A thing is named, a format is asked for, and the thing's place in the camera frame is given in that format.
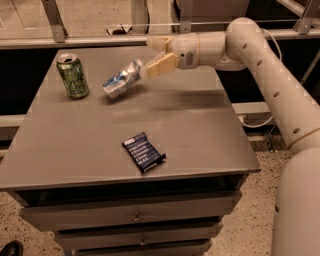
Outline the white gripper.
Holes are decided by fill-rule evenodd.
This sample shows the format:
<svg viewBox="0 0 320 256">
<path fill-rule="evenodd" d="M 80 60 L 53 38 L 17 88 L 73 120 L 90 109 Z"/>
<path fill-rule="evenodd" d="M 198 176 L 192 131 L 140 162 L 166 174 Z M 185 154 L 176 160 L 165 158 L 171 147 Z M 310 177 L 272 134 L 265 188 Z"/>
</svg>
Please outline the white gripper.
<svg viewBox="0 0 320 256">
<path fill-rule="evenodd" d="M 199 64 L 199 39 L 195 33 L 170 38 L 149 38 L 147 46 L 161 52 L 145 66 L 147 78 L 157 77 L 179 69 L 193 69 Z"/>
</svg>

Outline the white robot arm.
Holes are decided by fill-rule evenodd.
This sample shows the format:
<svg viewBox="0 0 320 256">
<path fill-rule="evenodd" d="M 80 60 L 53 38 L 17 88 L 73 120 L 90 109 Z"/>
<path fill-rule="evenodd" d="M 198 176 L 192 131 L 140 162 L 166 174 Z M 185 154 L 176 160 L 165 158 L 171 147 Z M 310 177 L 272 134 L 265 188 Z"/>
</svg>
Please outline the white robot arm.
<svg viewBox="0 0 320 256">
<path fill-rule="evenodd" d="M 151 37 L 159 55 L 148 78 L 211 66 L 249 69 L 292 158 L 284 167 L 275 203 L 272 256 L 320 256 L 320 106 L 271 50 L 251 19 L 233 20 L 224 32 Z"/>
</svg>

